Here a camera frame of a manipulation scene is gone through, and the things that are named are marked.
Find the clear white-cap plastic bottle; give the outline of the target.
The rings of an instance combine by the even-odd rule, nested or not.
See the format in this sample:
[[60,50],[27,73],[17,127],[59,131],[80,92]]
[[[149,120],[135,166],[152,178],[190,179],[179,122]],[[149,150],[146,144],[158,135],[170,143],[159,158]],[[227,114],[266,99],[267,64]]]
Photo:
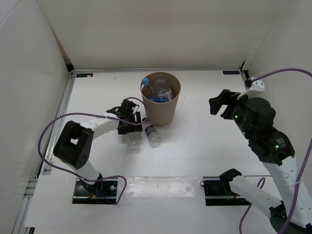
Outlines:
[[129,152],[140,151],[141,140],[142,140],[141,132],[128,133],[126,142],[127,150]]

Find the black-label plastic bottle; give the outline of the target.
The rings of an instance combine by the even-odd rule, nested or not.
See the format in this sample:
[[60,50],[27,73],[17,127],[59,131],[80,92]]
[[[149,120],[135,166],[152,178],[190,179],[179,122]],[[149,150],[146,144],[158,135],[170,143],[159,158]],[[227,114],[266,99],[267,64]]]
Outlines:
[[143,120],[143,131],[148,138],[151,147],[158,147],[160,145],[160,135],[155,126],[145,117]]

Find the blue-label blue-cap plastic bottle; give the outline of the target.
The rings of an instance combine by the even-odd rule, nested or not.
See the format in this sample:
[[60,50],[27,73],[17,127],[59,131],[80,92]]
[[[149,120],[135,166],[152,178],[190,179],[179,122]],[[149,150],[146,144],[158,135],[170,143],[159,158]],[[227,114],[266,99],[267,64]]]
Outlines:
[[148,77],[142,80],[142,85],[142,91],[145,97],[152,102],[158,102],[158,95]]

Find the white-blue label plastic bottle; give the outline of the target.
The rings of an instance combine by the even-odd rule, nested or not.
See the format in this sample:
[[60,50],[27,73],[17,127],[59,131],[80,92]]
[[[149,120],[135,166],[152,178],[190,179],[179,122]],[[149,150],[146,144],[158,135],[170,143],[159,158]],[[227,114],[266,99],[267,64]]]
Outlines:
[[161,103],[169,102],[174,99],[170,84],[165,77],[154,81],[154,88]]

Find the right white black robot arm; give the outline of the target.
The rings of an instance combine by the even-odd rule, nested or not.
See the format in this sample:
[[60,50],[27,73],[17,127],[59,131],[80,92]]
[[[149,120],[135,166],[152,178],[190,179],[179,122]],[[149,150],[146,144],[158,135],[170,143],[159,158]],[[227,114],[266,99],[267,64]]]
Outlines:
[[295,151],[289,138],[273,126],[275,110],[260,97],[224,89],[209,99],[210,113],[216,115],[221,106],[224,119],[232,119],[252,152],[270,173],[281,198],[276,198],[252,184],[236,169],[220,175],[219,190],[238,194],[256,206],[278,234],[310,234],[312,232],[312,198],[301,180]]

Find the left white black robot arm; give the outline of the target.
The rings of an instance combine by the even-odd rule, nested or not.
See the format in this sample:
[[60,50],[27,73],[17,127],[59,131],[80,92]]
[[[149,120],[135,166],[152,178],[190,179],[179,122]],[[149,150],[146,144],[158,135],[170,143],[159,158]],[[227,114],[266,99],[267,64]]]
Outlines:
[[141,132],[141,116],[138,105],[125,99],[120,106],[107,111],[113,116],[99,116],[86,122],[69,121],[65,124],[53,149],[53,155],[67,164],[80,180],[88,193],[103,193],[103,182],[89,160],[92,142],[99,136],[117,130],[119,135]]

